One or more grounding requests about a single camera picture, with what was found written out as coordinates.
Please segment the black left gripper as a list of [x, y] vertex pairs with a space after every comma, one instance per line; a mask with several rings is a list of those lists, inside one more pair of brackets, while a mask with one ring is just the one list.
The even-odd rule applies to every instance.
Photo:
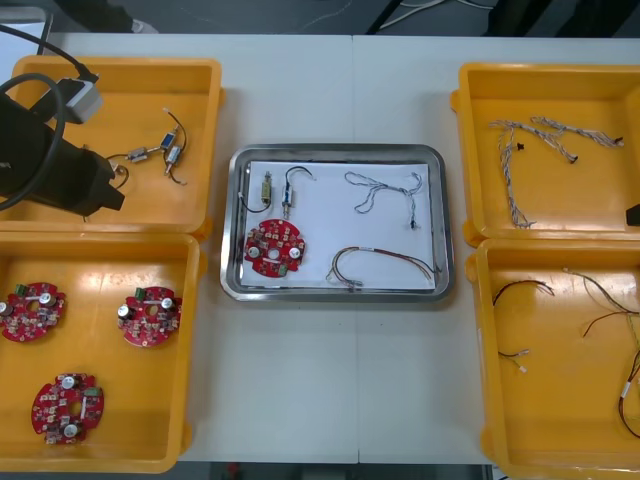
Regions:
[[47, 205], [80, 216], [101, 208], [120, 211], [125, 196], [111, 185], [111, 163], [87, 149], [68, 148], [60, 155], [47, 177]]

